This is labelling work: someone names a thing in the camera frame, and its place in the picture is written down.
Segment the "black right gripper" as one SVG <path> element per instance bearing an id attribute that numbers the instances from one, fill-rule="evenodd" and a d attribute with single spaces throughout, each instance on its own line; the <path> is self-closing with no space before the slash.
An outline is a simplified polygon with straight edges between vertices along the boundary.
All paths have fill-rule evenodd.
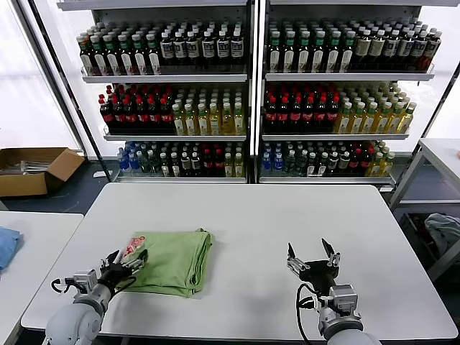
<path id="1" fill-rule="evenodd" d="M 287 249 L 287 267 L 303 282 L 309 282 L 314 288 L 330 288 L 335 286 L 335 279 L 339 275 L 341 254 L 324 238 L 321 243 L 328 259 L 303 262 L 295 256 L 291 243 Z"/>

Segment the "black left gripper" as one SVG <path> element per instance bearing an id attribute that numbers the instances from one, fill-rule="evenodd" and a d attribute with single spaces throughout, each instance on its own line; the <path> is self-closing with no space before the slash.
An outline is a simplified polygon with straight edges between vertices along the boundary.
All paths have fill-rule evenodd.
<path id="1" fill-rule="evenodd" d="M 123 280 L 132 275 L 133 272 L 142 270 L 148 259 L 148 250 L 132 252 L 123 258 L 123 264 L 119 263 L 120 250 L 110 253 L 105 259 L 101 260 L 101 276 L 98 283 L 105 285 L 108 289 L 114 290 Z"/>

